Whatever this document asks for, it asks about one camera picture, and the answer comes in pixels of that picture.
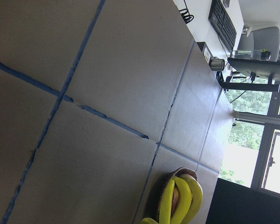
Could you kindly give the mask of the yellow banana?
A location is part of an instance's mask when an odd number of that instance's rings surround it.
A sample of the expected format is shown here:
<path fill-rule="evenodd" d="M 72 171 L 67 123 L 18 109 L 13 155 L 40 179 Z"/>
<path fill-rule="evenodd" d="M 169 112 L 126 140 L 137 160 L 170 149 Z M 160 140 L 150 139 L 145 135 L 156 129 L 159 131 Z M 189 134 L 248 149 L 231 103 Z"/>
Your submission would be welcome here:
<path fill-rule="evenodd" d="M 182 174 L 179 177 L 187 182 L 192 193 L 192 202 L 190 208 L 182 221 L 182 224 L 188 224 L 194 219 L 201 208 L 203 202 L 203 189 L 198 181 L 191 175 Z"/>
<path fill-rule="evenodd" d="M 177 188 L 179 190 L 180 199 L 175 209 L 175 212 L 170 219 L 170 223 L 180 224 L 189 211 L 191 201 L 192 201 L 192 193 L 188 183 L 184 179 L 174 176 L 173 180 L 175 181 Z"/>
<path fill-rule="evenodd" d="M 159 224 L 158 222 L 156 222 L 154 219 L 146 217 L 144 219 L 141 220 L 140 224 Z"/>
<path fill-rule="evenodd" d="M 171 206 L 175 181 L 171 179 L 164 190 L 159 211 L 159 223 L 169 224 L 171 219 Z"/>

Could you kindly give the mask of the brown wicker basket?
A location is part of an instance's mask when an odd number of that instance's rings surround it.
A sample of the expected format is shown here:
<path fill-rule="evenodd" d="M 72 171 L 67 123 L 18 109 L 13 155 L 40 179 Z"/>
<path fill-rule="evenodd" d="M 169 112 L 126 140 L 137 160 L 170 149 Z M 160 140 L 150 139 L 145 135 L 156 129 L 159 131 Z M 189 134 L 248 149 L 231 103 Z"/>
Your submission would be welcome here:
<path fill-rule="evenodd" d="M 173 172 L 166 173 L 163 176 L 161 176 L 150 190 L 150 193 L 147 197 L 147 202 L 145 204 L 145 208 L 142 216 L 143 218 L 149 217 L 157 222 L 159 221 L 161 200 L 164 195 L 165 188 L 168 186 L 173 176 L 175 175 L 180 176 L 182 174 L 188 174 L 194 177 L 195 180 L 197 180 L 196 172 L 186 167 L 178 168 Z"/>

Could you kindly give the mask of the red mango fruit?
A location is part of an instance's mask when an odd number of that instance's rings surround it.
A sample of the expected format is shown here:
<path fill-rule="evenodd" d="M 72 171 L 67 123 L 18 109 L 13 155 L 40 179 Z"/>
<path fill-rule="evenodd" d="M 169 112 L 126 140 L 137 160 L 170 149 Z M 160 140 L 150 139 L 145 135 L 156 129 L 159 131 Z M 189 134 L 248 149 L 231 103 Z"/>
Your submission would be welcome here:
<path fill-rule="evenodd" d="M 173 190 L 173 197 L 172 197 L 171 215 L 174 214 L 178 201 L 179 201 L 179 190 L 175 186 Z"/>

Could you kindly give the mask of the small black box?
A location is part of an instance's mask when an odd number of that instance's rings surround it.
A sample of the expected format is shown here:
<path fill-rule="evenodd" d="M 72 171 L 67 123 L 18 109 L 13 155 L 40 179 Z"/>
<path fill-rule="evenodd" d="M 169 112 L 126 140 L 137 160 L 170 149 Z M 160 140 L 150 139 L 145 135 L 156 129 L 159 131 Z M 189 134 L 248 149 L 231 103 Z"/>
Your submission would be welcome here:
<path fill-rule="evenodd" d="M 206 62 L 210 63 L 210 61 L 212 59 L 212 54 L 211 54 L 206 42 L 197 42 L 197 45 L 198 45 L 199 49 L 201 50 Z"/>

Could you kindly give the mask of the small metal cup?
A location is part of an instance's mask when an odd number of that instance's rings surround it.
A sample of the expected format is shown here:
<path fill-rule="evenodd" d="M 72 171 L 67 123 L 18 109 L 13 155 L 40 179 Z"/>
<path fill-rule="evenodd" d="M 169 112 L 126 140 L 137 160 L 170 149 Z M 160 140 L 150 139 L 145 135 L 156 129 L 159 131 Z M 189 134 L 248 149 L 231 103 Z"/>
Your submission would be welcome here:
<path fill-rule="evenodd" d="M 210 62 L 210 67 L 213 71 L 223 71 L 225 68 L 225 60 L 224 59 L 213 59 Z"/>

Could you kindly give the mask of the black keyboard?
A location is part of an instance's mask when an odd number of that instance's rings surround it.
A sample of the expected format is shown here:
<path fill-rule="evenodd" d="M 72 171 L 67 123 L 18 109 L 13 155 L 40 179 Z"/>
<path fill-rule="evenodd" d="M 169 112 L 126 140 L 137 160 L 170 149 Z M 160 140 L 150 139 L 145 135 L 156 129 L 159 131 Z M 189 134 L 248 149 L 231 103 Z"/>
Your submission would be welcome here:
<path fill-rule="evenodd" d="M 208 20 L 228 51 L 233 51 L 237 32 L 220 0 L 212 0 Z"/>

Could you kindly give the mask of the black monitor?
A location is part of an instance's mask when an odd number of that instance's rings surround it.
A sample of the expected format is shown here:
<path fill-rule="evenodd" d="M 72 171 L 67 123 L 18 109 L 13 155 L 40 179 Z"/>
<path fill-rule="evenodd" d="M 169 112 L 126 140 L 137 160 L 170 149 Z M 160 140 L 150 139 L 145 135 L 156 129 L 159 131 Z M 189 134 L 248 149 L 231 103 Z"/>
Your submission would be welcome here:
<path fill-rule="evenodd" d="M 228 63 L 243 75 L 250 76 L 254 72 L 260 78 L 271 78 L 272 80 L 280 81 L 280 62 L 229 57 Z"/>

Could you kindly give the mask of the grey office chair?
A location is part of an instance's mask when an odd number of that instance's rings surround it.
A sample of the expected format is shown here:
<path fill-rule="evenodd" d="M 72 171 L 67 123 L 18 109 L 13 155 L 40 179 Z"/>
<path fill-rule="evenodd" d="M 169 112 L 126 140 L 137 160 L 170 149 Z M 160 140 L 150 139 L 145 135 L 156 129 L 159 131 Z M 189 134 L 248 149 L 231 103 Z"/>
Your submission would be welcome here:
<path fill-rule="evenodd" d="M 237 50 L 261 50 L 271 52 L 270 61 L 276 62 L 280 49 L 280 29 L 276 26 L 261 28 L 250 34 L 242 34 Z"/>

